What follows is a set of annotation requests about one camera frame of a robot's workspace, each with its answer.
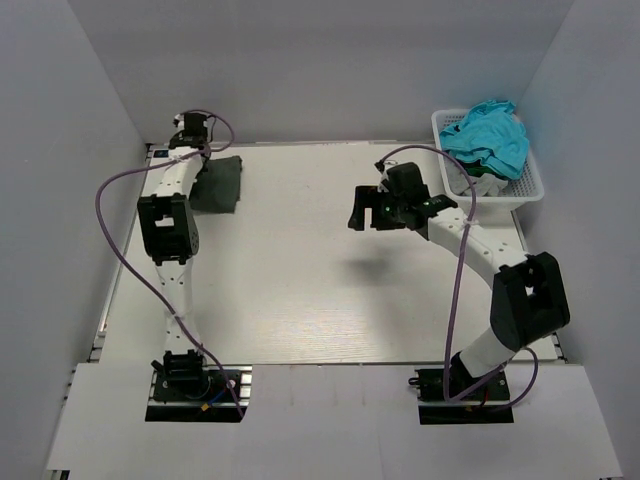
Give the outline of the dark grey t shirt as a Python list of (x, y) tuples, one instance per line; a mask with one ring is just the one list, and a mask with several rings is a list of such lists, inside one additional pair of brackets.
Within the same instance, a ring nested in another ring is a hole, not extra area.
[(191, 208), (209, 214), (233, 214), (241, 196), (243, 162), (240, 156), (209, 160), (196, 176)]

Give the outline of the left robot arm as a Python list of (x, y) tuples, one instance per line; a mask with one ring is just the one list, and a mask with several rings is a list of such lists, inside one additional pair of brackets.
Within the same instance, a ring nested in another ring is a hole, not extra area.
[(165, 352), (152, 366), (169, 386), (195, 397), (206, 388), (207, 380), (193, 316), (192, 267), (199, 234), (189, 195), (209, 159), (206, 137), (175, 134), (168, 159), (173, 163), (164, 168), (158, 186), (137, 203), (144, 248), (164, 298)]

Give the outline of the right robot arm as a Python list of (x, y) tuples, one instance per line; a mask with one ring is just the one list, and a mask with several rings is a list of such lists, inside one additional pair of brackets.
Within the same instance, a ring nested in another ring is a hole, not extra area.
[(445, 341), (443, 383), (448, 397), (477, 388), (517, 353), (562, 329), (570, 311), (560, 266), (547, 253), (530, 254), (497, 240), (445, 195), (402, 197), (375, 186), (358, 186), (348, 226), (409, 229), (458, 259), (457, 270), (470, 268), (491, 289), (489, 326), (458, 352)]

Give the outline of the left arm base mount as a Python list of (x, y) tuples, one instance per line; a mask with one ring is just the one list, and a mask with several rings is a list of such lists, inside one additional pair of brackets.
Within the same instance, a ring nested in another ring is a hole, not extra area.
[(231, 367), (226, 382), (217, 368), (203, 369), (203, 381), (170, 381), (153, 374), (145, 421), (151, 423), (240, 423), (250, 401), (252, 368)]

